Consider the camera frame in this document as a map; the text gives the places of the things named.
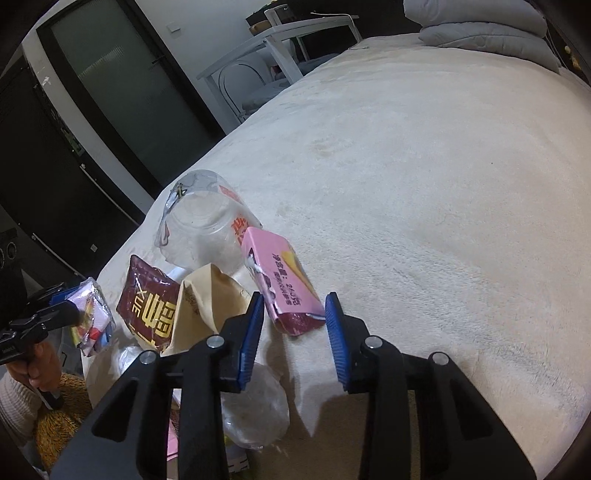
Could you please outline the bare left hand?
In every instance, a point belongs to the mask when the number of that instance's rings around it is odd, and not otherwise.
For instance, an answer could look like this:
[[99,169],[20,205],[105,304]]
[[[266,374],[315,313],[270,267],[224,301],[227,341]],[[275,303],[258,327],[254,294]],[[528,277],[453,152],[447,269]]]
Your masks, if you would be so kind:
[[6,368],[16,381],[33,390],[53,392],[59,388],[61,366],[49,341],[35,344],[25,360],[7,363]]

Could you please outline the cream sweater left forearm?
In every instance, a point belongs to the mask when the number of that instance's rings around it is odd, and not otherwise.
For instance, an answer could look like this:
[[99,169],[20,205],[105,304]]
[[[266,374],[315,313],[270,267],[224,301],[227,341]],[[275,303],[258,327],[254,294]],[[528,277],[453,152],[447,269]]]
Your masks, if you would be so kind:
[[28,443],[34,433],[42,400],[37,393],[5,373],[0,383],[1,422],[18,447]]

